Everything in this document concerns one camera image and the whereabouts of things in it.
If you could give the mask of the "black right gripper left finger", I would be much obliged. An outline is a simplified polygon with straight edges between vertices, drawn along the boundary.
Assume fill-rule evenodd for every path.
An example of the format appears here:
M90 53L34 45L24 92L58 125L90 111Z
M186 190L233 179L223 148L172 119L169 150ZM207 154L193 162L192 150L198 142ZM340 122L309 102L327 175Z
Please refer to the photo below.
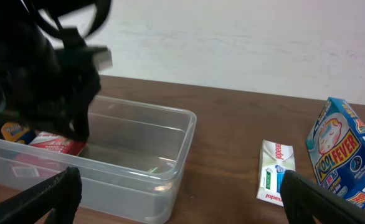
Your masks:
M0 203L0 224L35 223L44 215L46 223L72 224L82 200L82 180L76 167L50 177Z

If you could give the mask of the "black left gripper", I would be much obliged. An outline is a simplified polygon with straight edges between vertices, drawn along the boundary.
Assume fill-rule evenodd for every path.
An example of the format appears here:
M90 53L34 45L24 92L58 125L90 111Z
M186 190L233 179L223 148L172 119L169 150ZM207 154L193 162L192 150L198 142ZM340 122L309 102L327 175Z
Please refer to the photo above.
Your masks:
M89 137L88 107L101 88L95 61L110 51L87 45L77 28L59 22L87 6L96 9L92 34L111 0L0 0L0 139L8 122L77 141Z

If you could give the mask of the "clear plastic container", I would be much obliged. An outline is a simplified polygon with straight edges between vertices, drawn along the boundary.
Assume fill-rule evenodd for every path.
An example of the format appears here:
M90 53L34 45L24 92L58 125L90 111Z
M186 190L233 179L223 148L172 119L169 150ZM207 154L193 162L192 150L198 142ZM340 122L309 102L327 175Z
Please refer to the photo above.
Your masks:
M18 178L18 154L76 167L81 206L143 223L172 213L192 142L196 115L188 110L99 96L88 111L90 135L78 156L0 140L0 185L17 190L43 178Z

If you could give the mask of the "blue KoolFever box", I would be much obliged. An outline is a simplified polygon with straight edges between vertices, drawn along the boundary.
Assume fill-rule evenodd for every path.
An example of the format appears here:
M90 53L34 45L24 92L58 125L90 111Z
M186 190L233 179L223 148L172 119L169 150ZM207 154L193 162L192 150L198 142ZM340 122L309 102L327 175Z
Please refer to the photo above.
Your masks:
M365 124L345 100L326 100L306 146L318 185L365 208Z

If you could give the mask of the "white Panadol box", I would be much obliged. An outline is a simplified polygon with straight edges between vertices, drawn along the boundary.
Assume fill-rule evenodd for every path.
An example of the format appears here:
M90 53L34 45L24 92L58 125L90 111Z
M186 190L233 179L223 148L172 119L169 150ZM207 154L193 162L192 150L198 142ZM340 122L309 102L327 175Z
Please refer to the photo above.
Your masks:
M263 140L260 148L257 198L282 207L280 187L286 170L295 170L293 147Z

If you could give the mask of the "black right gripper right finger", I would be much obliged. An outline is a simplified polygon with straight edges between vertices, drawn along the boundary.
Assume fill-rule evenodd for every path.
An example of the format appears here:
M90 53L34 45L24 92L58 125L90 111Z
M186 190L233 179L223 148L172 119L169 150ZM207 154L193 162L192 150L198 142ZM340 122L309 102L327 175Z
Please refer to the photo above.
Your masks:
M287 170L280 187L288 222L327 224L365 224L365 211Z

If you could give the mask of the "black bottle with white cap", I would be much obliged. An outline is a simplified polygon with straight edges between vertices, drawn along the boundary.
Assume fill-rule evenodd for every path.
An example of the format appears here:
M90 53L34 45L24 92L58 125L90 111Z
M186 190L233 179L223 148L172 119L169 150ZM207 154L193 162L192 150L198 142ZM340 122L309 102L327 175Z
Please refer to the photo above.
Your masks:
M30 144L36 132L15 122L0 121L0 139L20 144Z

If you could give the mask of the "red orange medicine box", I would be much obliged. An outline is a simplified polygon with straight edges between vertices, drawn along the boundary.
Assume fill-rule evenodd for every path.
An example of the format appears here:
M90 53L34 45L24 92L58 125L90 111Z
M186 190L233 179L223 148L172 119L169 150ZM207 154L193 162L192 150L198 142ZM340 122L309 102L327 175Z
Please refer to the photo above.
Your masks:
M51 152L78 156L84 149L86 143L86 141L71 140L42 131L29 143L29 145ZM52 159L44 159L43 157L18 154L15 157L15 160L16 162L11 169L18 178L47 179L64 170L63 165L60 162Z

